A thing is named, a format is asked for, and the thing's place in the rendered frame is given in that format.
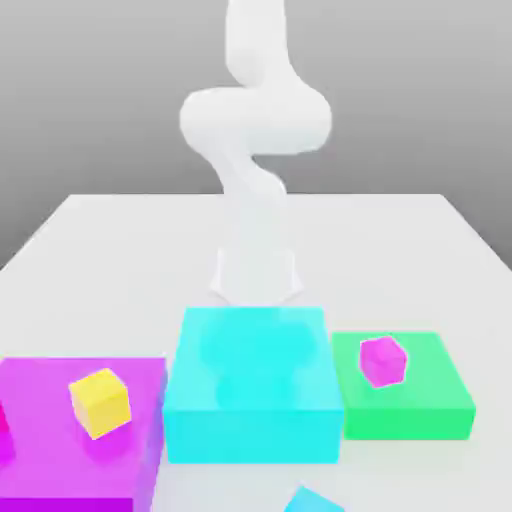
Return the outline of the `small magenta cube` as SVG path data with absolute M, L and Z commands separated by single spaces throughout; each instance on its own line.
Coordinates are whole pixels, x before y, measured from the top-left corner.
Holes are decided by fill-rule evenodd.
M 359 369 L 373 388 L 401 384 L 405 380 L 407 364 L 407 352 L 390 335 L 360 342 Z

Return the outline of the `small yellow cube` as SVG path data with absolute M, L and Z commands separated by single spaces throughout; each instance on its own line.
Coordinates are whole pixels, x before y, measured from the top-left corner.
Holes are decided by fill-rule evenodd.
M 75 417 L 92 440 L 132 420 L 127 386 L 110 368 L 74 381 L 68 389 Z

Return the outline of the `small light blue cube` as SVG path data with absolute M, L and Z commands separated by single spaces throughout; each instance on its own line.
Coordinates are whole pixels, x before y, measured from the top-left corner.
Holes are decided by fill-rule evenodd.
M 300 486 L 284 508 L 284 512 L 340 512 L 341 508 L 331 500 Z

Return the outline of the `large cyan box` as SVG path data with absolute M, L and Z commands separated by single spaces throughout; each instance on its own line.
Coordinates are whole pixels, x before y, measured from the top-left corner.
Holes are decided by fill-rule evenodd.
M 190 307 L 163 405 L 174 464 L 335 464 L 344 407 L 320 307 Z

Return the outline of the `large green box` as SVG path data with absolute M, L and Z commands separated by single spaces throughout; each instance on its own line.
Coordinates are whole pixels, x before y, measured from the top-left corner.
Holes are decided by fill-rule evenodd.
M 393 337 L 408 356 L 405 379 L 375 388 L 360 369 L 360 345 Z M 466 440 L 476 406 L 439 334 L 335 331 L 334 363 L 346 440 Z

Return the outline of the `large magenta box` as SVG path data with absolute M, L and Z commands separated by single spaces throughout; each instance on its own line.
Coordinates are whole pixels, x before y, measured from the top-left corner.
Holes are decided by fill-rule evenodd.
M 68 386 L 110 368 L 132 420 L 98 440 Z M 0 512 L 151 512 L 163 446 L 162 358 L 6 358 L 0 362 Z

